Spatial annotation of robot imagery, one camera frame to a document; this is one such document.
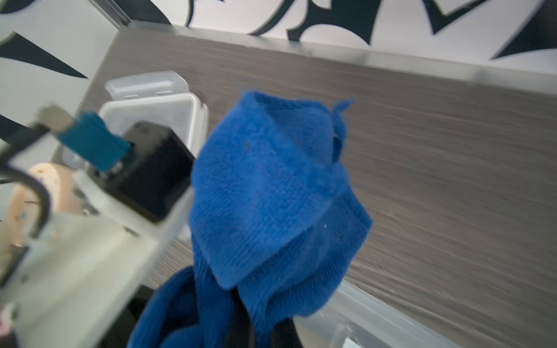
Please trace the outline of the clear rectangular lunch box lid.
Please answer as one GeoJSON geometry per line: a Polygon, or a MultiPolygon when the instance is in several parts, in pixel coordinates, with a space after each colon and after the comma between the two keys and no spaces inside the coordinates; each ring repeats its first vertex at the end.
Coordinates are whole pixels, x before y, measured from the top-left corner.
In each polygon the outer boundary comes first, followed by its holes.
{"type": "Polygon", "coordinates": [[[189,93],[189,84],[174,71],[147,72],[112,79],[104,84],[114,101],[189,93]]]}

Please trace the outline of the tall rectangular clear lunch box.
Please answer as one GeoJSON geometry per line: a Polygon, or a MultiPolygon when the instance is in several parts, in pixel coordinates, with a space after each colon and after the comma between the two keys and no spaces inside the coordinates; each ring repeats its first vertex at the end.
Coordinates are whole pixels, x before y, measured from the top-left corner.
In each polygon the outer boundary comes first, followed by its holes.
{"type": "Polygon", "coordinates": [[[53,129],[56,137],[102,173],[108,173],[132,152],[124,134],[146,121],[171,129],[187,149],[198,155],[205,142],[208,107],[191,92],[122,99],[105,103],[98,113],[65,119],[53,129]]]}

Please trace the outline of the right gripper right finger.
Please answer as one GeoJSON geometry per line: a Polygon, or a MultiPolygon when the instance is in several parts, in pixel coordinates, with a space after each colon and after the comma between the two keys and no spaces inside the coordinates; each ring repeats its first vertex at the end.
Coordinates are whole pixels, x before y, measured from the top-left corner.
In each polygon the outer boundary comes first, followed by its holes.
{"type": "Polygon", "coordinates": [[[274,326],[271,333],[272,348],[303,348],[292,319],[283,320],[274,326]]]}

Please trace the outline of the blue microfiber cloth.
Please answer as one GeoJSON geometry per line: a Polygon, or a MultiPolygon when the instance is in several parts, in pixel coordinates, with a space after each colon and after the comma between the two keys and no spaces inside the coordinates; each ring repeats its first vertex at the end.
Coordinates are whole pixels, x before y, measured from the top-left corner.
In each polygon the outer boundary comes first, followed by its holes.
{"type": "Polygon", "coordinates": [[[153,294],[130,347],[223,347],[231,291],[257,347],[325,306],[372,226],[341,161],[349,106],[242,96],[194,163],[194,263],[153,294]]]}

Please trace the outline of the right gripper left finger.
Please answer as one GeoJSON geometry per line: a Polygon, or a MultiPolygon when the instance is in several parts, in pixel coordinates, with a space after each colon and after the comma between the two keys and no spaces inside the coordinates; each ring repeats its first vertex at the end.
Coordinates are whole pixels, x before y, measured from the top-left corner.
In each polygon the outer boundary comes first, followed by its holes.
{"type": "Polygon", "coordinates": [[[223,342],[224,348],[254,348],[255,334],[249,314],[240,299],[238,291],[231,291],[234,301],[234,314],[229,324],[229,331],[223,342]]]}

